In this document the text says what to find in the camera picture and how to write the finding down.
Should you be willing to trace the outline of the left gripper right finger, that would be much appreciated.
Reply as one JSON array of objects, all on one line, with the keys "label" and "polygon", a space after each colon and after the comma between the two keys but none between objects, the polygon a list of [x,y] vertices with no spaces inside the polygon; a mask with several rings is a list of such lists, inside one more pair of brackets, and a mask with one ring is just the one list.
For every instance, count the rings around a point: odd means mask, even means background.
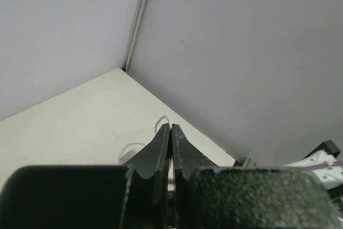
[{"label": "left gripper right finger", "polygon": [[220,167],[171,129],[177,228],[337,228],[335,208],[311,171]]}]

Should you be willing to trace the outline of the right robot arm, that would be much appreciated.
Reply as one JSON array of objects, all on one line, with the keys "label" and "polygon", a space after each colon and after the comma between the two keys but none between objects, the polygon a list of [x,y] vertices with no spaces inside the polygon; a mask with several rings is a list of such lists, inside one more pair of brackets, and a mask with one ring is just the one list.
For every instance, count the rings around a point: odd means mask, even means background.
[{"label": "right robot arm", "polygon": [[300,161],[286,164],[284,167],[298,167],[311,170],[321,181],[334,201],[342,199],[342,161],[337,157],[341,150],[331,141],[320,143]]}]

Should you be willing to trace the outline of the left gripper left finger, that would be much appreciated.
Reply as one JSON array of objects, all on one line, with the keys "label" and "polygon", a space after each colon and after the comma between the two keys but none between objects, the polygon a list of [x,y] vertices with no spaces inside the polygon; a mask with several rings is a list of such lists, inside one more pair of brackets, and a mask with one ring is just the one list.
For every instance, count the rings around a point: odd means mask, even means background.
[{"label": "left gripper left finger", "polygon": [[1,191],[1,228],[166,228],[170,127],[122,165],[35,165]]}]

